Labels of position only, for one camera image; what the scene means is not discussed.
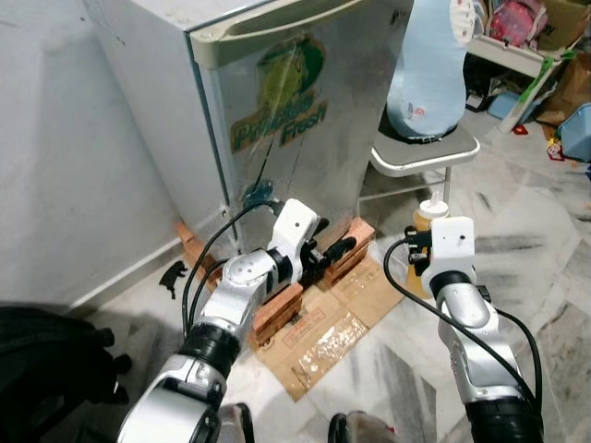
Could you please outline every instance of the pink bag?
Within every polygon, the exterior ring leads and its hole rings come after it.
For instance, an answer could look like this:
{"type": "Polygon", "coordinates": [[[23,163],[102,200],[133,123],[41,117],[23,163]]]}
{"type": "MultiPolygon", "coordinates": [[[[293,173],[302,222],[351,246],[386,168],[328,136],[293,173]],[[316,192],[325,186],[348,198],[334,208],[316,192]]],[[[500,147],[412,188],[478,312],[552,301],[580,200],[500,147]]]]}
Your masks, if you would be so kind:
{"type": "Polygon", "coordinates": [[[522,46],[533,41],[547,23],[541,0],[508,0],[491,16],[487,32],[493,39],[522,46]]]}

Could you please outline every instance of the yellow bottle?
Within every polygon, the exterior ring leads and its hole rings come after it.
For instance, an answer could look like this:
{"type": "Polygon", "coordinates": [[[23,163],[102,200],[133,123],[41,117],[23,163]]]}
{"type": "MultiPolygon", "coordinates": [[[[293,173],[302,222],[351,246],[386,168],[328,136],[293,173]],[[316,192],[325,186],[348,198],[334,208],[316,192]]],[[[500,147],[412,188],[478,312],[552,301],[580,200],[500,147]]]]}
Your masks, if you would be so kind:
{"type": "MultiPolygon", "coordinates": [[[[450,209],[444,201],[441,200],[439,191],[435,191],[431,196],[431,200],[422,201],[418,210],[413,214],[414,226],[417,231],[428,231],[432,220],[448,217],[450,209]]],[[[421,278],[415,274],[415,265],[408,267],[408,274],[406,275],[406,288],[413,294],[421,298],[429,298],[429,295],[423,291],[423,284],[421,278]]]]}

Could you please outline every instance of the cardboard sheet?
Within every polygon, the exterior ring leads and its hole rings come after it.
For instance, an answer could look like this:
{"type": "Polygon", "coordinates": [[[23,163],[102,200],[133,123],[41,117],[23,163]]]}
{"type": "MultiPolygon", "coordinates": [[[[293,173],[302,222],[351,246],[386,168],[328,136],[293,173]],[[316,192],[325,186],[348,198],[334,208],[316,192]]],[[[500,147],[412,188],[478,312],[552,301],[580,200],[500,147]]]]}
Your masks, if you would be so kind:
{"type": "Polygon", "coordinates": [[[366,257],[330,290],[307,289],[299,314],[255,352],[297,401],[402,299],[366,257]]]}

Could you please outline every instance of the chair seat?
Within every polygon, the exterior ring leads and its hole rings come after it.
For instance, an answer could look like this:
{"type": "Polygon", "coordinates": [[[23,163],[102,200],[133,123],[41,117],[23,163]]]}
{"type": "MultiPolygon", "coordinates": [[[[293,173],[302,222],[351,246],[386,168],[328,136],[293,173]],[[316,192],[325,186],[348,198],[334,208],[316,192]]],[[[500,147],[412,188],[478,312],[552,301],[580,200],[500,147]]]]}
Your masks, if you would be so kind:
{"type": "Polygon", "coordinates": [[[389,177],[423,173],[470,162],[480,143],[461,126],[441,140],[428,144],[407,144],[378,133],[371,150],[371,164],[389,177]]]}

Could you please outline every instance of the fridge handle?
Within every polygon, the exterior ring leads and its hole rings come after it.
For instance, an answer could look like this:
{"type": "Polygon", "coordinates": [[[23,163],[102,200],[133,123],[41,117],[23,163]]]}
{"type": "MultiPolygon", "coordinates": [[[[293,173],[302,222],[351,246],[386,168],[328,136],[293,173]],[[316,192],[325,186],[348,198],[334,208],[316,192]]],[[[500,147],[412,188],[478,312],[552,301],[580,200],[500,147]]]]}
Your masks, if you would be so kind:
{"type": "Polygon", "coordinates": [[[369,0],[300,0],[278,7],[274,1],[238,18],[229,18],[190,33],[193,57],[202,67],[215,69],[302,30],[335,18],[369,0]]]}

